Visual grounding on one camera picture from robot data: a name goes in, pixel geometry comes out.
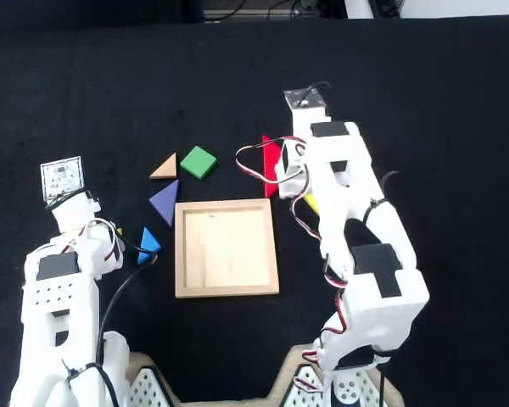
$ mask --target green square piece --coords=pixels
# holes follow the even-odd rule
[[[211,170],[217,159],[201,147],[194,147],[180,163],[181,168],[201,180]]]

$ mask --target perforated plate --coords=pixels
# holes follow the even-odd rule
[[[296,376],[321,386],[310,365],[301,365]],[[332,407],[379,407],[379,391],[364,371],[338,371],[333,381]],[[306,393],[293,383],[281,402],[281,407],[324,407],[321,393]]]
[[[31,301],[36,310],[47,313],[68,309],[80,278],[81,274],[74,274],[34,282],[31,285]]]
[[[309,365],[301,365],[296,372],[295,376],[304,379],[307,382],[316,386],[321,386],[322,383],[316,375],[313,368]],[[300,390],[292,383],[288,388],[287,394],[281,402],[282,407],[322,407],[322,394],[321,393],[307,393]]]
[[[360,400],[362,407],[379,407],[379,391],[364,371],[336,372],[333,391],[335,399],[343,405],[354,405]]]
[[[130,387],[130,407],[173,407],[153,368],[144,367]]]

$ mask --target orange triangle piece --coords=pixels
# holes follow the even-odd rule
[[[149,176],[151,180],[176,177],[177,177],[176,153],[173,153],[164,163],[162,163],[162,165],[159,168],[157,168],[153,172],[153,174]]]

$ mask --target blue triangle piece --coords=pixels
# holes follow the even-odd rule
[[[149,199],[149,202],[154,206],[169,226],[173,223],[173,212],[176,207],[178,188],[179,180],[175,180],[168,187],[156,193]]]
[[[155,253],[159,252],[162,249],[160,243],[156,241],[156,239],[154,238],[154,236],[151,234],[147,227],[143,228],[142,244],[140,247]],[[150,257],[151,256],[148,255],[147,253],[140,253],[137,256],[137,263],[140,265],[144,261],[148,260]]]

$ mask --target yellow piece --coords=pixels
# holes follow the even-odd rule
[[[304,196],[305,201],[311,206],[311,209],[315,211],[317,215],[319,215],[319,206],[316,204],[315,197],[312,193],[308,193]]]

